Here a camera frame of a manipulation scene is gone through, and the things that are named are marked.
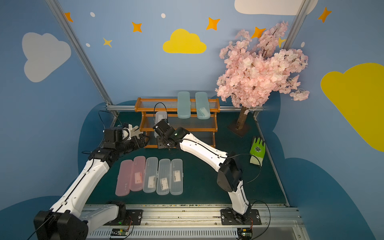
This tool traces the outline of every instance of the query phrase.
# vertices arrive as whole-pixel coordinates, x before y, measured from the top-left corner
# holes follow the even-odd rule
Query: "white cloud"
[[[59,41],[52,34],[26,33],[22,40],[23,52],[28,59],[25,75],[34,83],[48,77],[71,56],[68,43]]]
[[[235,0],[235,9],[243,14],[296,15],[303,0]],[[318,0],[312,0],[309,14]]]

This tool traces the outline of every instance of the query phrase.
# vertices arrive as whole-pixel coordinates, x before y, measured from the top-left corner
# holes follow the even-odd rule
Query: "tree trunk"
[[[239,118],[237,119],[237,123],[236,123],[236,129],[237,129],[237,130],[241,130],[241,129],[243,129],[245,120],[247,119],[247,115],[244,114],[244,112],[246,111],[246,109],[247,109],[246,107],[242,107],[242,108],[241,108],[240,115],[239,115]]]

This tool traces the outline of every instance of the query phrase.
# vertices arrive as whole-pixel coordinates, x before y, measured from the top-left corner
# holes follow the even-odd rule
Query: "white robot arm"
[[[157,132],[158,147],[177,147],[189,152],[208,163],[216,172],[217,184],[228,192],[238,222],[246,222],[249,218],[250,206],[243,189],[240,163],[227,152],[211,147],[196,138],[188,130],[170,127],[166,120],[159,121],[153,129]]]
[[[200,141],[184,128],[175,130],[164,119],[153,129],[158,134],[159,148],[180,148],[215,169],[218,172],[218,185],[229,194],[235,219],[239,223],[248,220],[250,206],[243,190],[241,167],[231,154]],[[88,232],[109,221],[125,217],[119,216],[125,214],[125,204],[119,207],[116,204],[106,204],[86,215],[82,215],[81,211],[97,183],[113,163],[121,155],[147,145],[149,137],[135,130],[136,127],[125,124],[124,128],[113,127],[104,131],[103,146],[91,153],[84,169],[69,189],[49,211],[40,211],[36,215],[33,222],[38,240],[84,240]]]
[[[229,159],[228,153],[217,150],[210,145],[200,141],[192,133],[187,134],[180,143],[180,149],[189,152],[204,162],[208,163],[216,172],[219,172],[220,167],[226,159]],[[243,190],[243,180],[239,180],[236,191],[227,191],[232,202],[232,209],[240,215],[247,212],[249,202]]]

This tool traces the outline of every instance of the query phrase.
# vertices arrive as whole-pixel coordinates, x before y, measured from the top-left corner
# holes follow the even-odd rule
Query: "orange star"
[[[252,35],[251,38],[259,38],[262,36],[263,32],[264,32],[265,28],[263,29],[258,29],[257,27],[255,27],[255,33]]]
[[[111,42],[112,42],[112,40],[109,40],[109,41],[108,41],[108,40],[105,40],[105,38],[103,38],[103,39],[104,39],[104,41],[105,41],[103,45],[108,45],[108,46],[112,47],[112,46],[111,46]]]
[[[286,39],[281,39],[279,38],[279,48],[281,48],[281,44],[285,41]]]
[[[209,18],[209,24],[208,24],[208,27],[207,27],[207,30],[208,29],[213,29],[215,31],[217,31],[217,23],[220,21],[220,19],[212,19],[212,18]]]
[[[136,24],[136,23],[132,22],[132,24],[133,24],[133,32],[139,31],[139,32],[142,33],[142,31],[141,31],[141,23]]]
[[[332,11],[328,11],[327,10],[327,7],[324,9],[324,12],[322,13],[322,15],[318,18],[320,20],[323,21],[323,23],[325,22],[325,19],[328,17],[328,15],[331,13]]]
[[[73,20],[71,19],[71,13],[65,13],[65,16],[67,17],[68,21],[73,22]]]

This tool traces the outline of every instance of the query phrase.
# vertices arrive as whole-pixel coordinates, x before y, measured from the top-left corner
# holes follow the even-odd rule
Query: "pink flower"
[[[289,95],[293,97],[294,101],[303,101],[308,98],[309,94],[310,94],[309,91],[297,90],[296,92],[291,92],[291,94]]]
[[[217,96],[226,100],[232,98],[232,104],[252,109],[262,106],[271,91],[288,94],[300,85],[298,77],[289,78],[291,73],[301,72],[308,65],[308,57],[301,50],[284,50],[274,53],[278,38],[284,36],[288,24],[278,23],[264,31],[259,43],[251,51],[247,48],[252,41],[244,29],[239,31],[239,41],[220,50],[220,58],[227,58],[225,74],[217,80]],[[291,93],[296,101],[308,98],[309,91],[297,90]]]

